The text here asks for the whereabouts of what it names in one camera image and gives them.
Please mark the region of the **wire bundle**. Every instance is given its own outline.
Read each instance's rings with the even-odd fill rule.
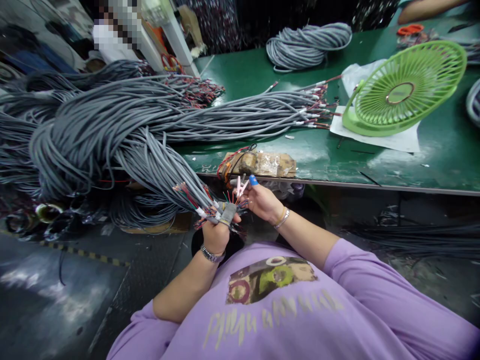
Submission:
[[[93,73],[60,74],[55,71],[35,71],[10,82],[5,88],[11,92],[48,90],[88,91],[102,85],[125,79],[153,75],[150,65],[143,60],[117,60]]]
[[[348,229],[399,255],[480,259],[480,224],[437,226],[363,226]]]
[[[75,95],[53,90],[0,96],[0,184],[13,184],[33,199],[40,195],[39,172],[29,152],[30,139],[40,124],[53,119],[59,106]]]
[[[266,53],[274,71],[289,73],[321,64],[327,52],[344,49],[351,40],[352,29],[343,22],[297,30],[286,27],[266,42]]]
[[[208,108],[224,89],[176,74],[129,78],[85,92],[75,86],[12,93],[4,108],[17,118],[5,114],[3,121],[13,124],[8,141],[13,141],[13,131],[25,127],[17,138],[20,162],[5,156],[0,163],[10,175],[21,175],[6,182],[23,182],[31,196],[48,201],[135,180],[153,197],[146,204],[128,193],[116,196],[110,215],[121,227],[173,222],[185,211],[216,222],[222,213],[218,199],[167,143],[261,139],[291,127],[317,128],[317,119],[334,114],[329,108],[335,104],[323,101],[330,80]]]
[[[168,222],[171,226],[177,213],[184,212],[162,195],[134,195],[124,189],[113,196],[109,216],[119,228],[145,229]]]
[[[316,128],[317,119],[334,114],[316,95],[325,93],[325,81],[312,85],[318,86],[312,90],[264,93],[197,109],[186,101],[191,88],[177,91],[157,78],[116,81],[78,95],[58,109],[55,121],[34,133],[30,156],[40,171],[45,199],[87,194],[102,180],[111,181],[106,187],[111,189],[114,170],[125,170],[159,194],[171,193],[171,187],[181,181],[169,183],[166,190],[163,183],[150,183],[160,173],[152,176],[149,168],[154,160],[163,159],[160,155],[145,158],[147,153],[153,156],[161,151],[176,162],[183,161],[166,142],[261,139],[291,127]],[[202,207],[210,205],[204,200]]]
[[[451,41],[462,46],[466,51],[468,65],[480,64],[480,38],[476,39],[460,39],[450,36],[439,36],[434,30],[422,31],[415,35],[402,36],[397,40],[397,46],[401,49],[410,48],[414,45],[427,43],[435,40]]]
[[[473,84],[466,96],[466,111],[473,123],[480,128],[480,79]]]

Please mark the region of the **plastic bag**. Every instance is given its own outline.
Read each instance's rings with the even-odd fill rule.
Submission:
[[[380,59],[364,66],[352,64],[341,73],[341,81],[348,97],[354,93],[355,87],[361,80],[367,80],[372,73],[378,69],[387,59]]]

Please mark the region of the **green workbench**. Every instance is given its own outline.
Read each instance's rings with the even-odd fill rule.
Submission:
[[[464,22],[465,18],[451,17],[422,24],[426,29],[434,28],[445,35],[451,27]],[[196,65],[200,72],[203,71],[202,78],[225,86],[225,93],[216,100],[221,104],[259,94],[275,81],[279,84],[274,91],[295,90],[339,75],[350,64],[365,65],[389,58],[398,51],[397,29],[389,27],[354,33],[347,48],[329,53],[327,63],[305,71],[275,73],[264,48],[203,57]],[[386,149],[349,138],[344,138],[338,148],[340,136],[320,129],[291,129],[287,134],[295,139],[289,140],[282,135],[257,141],[257,149],[287,153],[296,160],[296,177],[288,181],[480,196],[480,129],[470,122],[465,111],[466,95],[479,77],[480,66],[468,67],[453,96],[421,121],[418,127],[420,152],[417,153]],[[339,85],[339,81],[329,83],[327,99],[332,102],[339,96],[340,105],[346,105],[348,98]],[[197,173],[214,175],[226,152],[250,143],[175,145],[175,149]]]

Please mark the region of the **person's arm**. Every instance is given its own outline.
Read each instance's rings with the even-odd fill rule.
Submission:
[[[240,222],[238,214],[233,222]],[[203,244],[208,252],[222,255],[230,238],[228,226],[207,221],[202,231]],[[198,251],[166,288],[132,315],[131,324],[115,340],[107,360],[160,359],[179,324],[210,289],[218,266]]]
[[[439,14],[468,2],[469,0],[412,1],[401,11],[400,16],[398,17],[398,25],[431,19]]]
[[[279,223],[285,215],[285,208],[273,192],[260,185],[254,175],[250,176],[249,190],[240,201],[250,199],[249,209],[270,224]],[[330,250],[339,237],[322,229],[290,210],[290,215],[278,228],[278,232],[288,241],[292,248],[303,258],[319,269],[323,269]]]
[[[277,224],[283,206],[255,177],[245,197],[260,218]],[[278,228],[305,259],[384,321],[418,359],[470,359],[480,331],[416,290],[373,253],[313,225],[294,212]]]
[[[422,294],[373,253],[341,239],[323,271],[387,324],[416,359],[472,359],[480,330]]]
[[[234,223],[240,222],[235,214]],[[230,238],[229,227],[207,221],[203,227],[203,244],[209,253],[221,256]],[[181,323],[197,301],[210,289],[218,263],[198,251],[190,263],[153,299],[153,312],[161,320]]]

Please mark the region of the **wire connector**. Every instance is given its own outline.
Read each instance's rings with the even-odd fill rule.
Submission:
[[[195,211],[198,215],[200,215],[202,219],[205,219],[207,217],[207,214],[201,207],[196,208]]]

